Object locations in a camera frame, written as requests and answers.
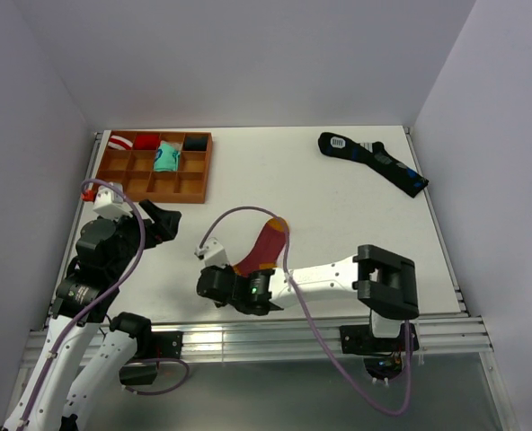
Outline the maroon purple striped sock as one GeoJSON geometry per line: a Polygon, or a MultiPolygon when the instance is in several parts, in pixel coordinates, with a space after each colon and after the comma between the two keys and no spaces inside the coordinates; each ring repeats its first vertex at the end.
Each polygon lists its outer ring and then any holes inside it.
{"type": "Polygon", "coordinates": [[[286,228],[288,224],[283,218],[268,220],[249,253],[234,265],[235,273],[247,277],[259,270],[275,268],[286,244],[286,228]]]}

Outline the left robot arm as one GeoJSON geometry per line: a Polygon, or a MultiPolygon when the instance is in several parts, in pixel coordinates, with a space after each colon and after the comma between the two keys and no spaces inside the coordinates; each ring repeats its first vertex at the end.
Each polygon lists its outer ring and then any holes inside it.
{"type": "Polygon", "coordinates": [[[129,312],[116,316],[98,351],[83,361],[119,293],[127,268],[147,249],[178,233],[182,214],[149,200],[140,202],[146,219],[115,209],[85,224],[66,278],[58,285],[39,359],[4,430],[83,430],[95,402],[132,358],[154,346],[151,321],[129,312]]]}

